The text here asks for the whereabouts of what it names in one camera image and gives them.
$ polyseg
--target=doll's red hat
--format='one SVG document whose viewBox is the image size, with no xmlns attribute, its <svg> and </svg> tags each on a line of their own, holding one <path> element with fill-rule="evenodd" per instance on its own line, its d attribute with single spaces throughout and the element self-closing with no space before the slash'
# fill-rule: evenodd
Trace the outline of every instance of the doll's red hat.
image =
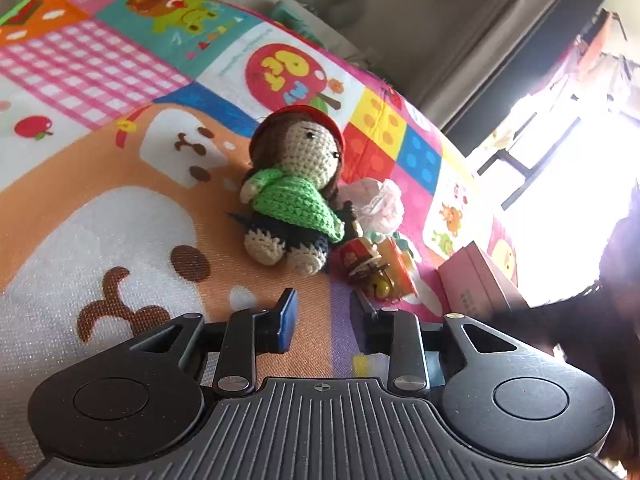
<svg viewBox="0 0 640 480">
<path fill-rule="evenodd" d="M 258 127 L 254 131 L 253 137 L 251 137 L 251 142 L 249 143 L 249 154 L 254 150 L 254 145 L 256 139 L 262 135 L 262 133 L 267 129 L 267 127 L 273 122 L 274 118 L 279 117 L 283 114 L 290 114 L 292 112 L 302 113 L 310 116 L 314 122 L 324 126 L 327 130 L 329 130 L 334 136 L 335 141 L 340 146 L 340 152 L 344 153 L 344 137 L 342 136 L 342 132 L 338 125 L 334 122 L 334 120 L 325 114 L 322 110 L 318 110 L 317 108 L 313 108 L 308 105 L 291 105 L 285 106 L 284 108 L 280 108 L 276 110 L 273 114 L 269 115 L 265 120 L 263 120 Z"/>
</svg>

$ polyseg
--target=black robotic gripper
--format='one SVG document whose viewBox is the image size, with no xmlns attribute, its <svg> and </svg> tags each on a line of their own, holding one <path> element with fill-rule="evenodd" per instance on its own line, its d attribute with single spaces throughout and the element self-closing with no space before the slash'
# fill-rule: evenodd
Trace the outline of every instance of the black robotic gripper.
<svg viewBox="0 0 640 480">
<path fill-rule="evenodd" d="M 38 480 L 599 480 L 613 420 L 591 376 L 461 314 L 418 322 L 351 296 L 360 351 L 389 356 L 375 378 L 266 378 L 298 300 L 228 322 L 184 314 L 46 379 L 29 403 L 45 455 Z M 445 378 L 431 386 L 425 351 Z M 219 352 L 211 384 L 200 381 Z"/>
</svg>

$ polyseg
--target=ribbed black surface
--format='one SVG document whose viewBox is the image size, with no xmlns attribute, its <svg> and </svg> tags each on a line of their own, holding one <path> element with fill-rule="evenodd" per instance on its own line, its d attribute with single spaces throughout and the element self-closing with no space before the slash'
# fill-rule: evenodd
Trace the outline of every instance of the ribbed black surface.
<svg viewBox="0 0 640 480">
<path fill-rule="evenodd" d="M 505 435 L 505 438 L 517 438 Z M 452 437 L 422 400 L 373 379 L 268 379 L 224 400 L 180 449 L 144 464 L 87 467 L 52 459 L 38 480 L 610 480 L 593 458 L 533 467 L 486 458 Z"/>
</svg>

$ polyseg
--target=yellow square pattern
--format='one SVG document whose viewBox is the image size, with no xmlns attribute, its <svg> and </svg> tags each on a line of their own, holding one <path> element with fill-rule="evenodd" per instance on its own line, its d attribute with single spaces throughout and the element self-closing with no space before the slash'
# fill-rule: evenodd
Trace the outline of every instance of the yellow square pattern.
<svg viewBox="0 0 640 480">
<path fill-rule="evenodd" d="M 478 181 L 474 178 L 473 174 L 469 171 L 466 164 L 466 159 L 460 153 L 460 151 L 453 145 L 453 143 L 445 136 L 441 136 L 442 139 L 442 159 L 446 160 L 449 165 L 453 167 L 457 174 L 468 184 L 472 189 L 478 191 Z"/>
<path fill-rule="evenodd" d="M 382 98 L 365 88 L 350 123 L 373 140 L 393 160 L 398 158 L 406 121 Z"/>
</svg>

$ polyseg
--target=cartoon apple print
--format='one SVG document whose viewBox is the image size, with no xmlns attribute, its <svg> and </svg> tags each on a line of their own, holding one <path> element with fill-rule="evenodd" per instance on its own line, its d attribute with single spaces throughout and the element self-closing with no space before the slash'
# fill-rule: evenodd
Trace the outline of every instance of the cartoon apple print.
<svg viewBox="0 0 640 480">
<path fill-rule="evenodd" d="M 259 48 L 249 58 L 245 75 L 251 94 L 269 110 L 293 104 L 340 109 L 340 101 L 323 93 L 328 81 L 322 66 L 294 46 L 272 43 Z"/>
<path fill-rule="evenodd" d="M 52 126 L 51 119 L 43 115 L 32 115 L 18 121 L 14 126 L 14 131 L 25 139 L 41 140 L 48 135 L 53 135 L 49 131 Z"/>
</svg>

